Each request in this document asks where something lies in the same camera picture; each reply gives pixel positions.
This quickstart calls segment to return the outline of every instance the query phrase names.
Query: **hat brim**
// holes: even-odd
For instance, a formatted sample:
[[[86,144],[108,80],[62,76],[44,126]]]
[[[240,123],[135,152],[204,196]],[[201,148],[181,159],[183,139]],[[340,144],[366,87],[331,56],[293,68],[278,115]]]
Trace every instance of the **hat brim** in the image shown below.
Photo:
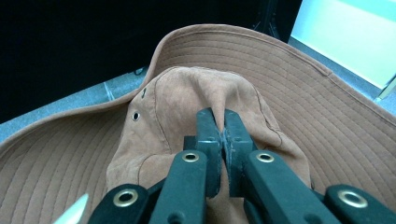
[[[248,29],[198,25],[162,40],[142,87],[172,66],[243,76],[309,159],[316,190],[350,184],[396,210],[396,118],[322,64]],[[41,120],[5,141],[0,222],[53,222],[88,192],[86,220],[107,191],[106,168],[118,148],[127,103],[138,91]]]

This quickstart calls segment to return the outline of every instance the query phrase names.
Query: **brown hat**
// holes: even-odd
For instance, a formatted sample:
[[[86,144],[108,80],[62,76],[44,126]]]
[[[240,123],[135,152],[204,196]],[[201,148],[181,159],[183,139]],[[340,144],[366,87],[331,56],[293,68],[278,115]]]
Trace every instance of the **brown hat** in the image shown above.
[[[395,117],[282,42],[197,25],[161,41],[138,90],[40,120],[0,146],[0,223],[53,222],[89,193],[86,221],[111,188],[150,187],[206,107],[219,130],[224,109],[237,112],[259,148],[281,155],[317,191],[345,183],[396,210]],[[208,221],[243,222],[226,186],[208,200]]]

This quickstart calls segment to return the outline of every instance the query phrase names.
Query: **white wall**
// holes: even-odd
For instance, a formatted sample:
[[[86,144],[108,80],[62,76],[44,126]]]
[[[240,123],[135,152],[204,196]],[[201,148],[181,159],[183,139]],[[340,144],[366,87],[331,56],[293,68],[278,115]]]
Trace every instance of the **white wall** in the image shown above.
[[[396,0],[304,0],[291,36],[380,89],[396,74]]]

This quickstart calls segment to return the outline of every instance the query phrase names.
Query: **bucket hat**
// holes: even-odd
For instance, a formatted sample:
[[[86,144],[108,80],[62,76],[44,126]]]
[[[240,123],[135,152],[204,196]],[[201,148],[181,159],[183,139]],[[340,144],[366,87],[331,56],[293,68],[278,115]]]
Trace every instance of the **bucket hat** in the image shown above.
[[[137,90],[42,119],[2,143],[0,223],[53,222],[88,193],[86,222],[112,188],[149,188],[207,107],[220,132],[224,110],[237,112],[258,148],[278,153],[308,187],[349,184],[396,210],[394,116],[285,43],[204,24],[167,35]],[[207,221],[246,222],[226,186],[207,200]]]

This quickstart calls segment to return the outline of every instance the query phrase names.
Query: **floor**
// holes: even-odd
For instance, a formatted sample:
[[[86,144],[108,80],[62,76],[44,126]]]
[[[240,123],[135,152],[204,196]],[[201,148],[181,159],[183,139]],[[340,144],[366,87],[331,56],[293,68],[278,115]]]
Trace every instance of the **floor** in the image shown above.
[[[375,101],[378,105],[388,110],[389,113],[396,116],[396,91],[392,92],[385,99],[378,100],[377,96],[381,93],[379,88],[371,85],[362,78],[356,76],[323,55],[318,54],[293,38],[290,39],[289,44],[331,68],[335,74],[350,86],[361,92],[370,100]],[[104,83],[92,86],[84,91],[74,93],[49,105],[45,105],[15,119],[2,123],[0,124],[0,143],[23,127],[49,115],[78,107],[97,105],[117,99],[123,94],[136,89],[143,81],[146,72],[147,68],[138,69]]]

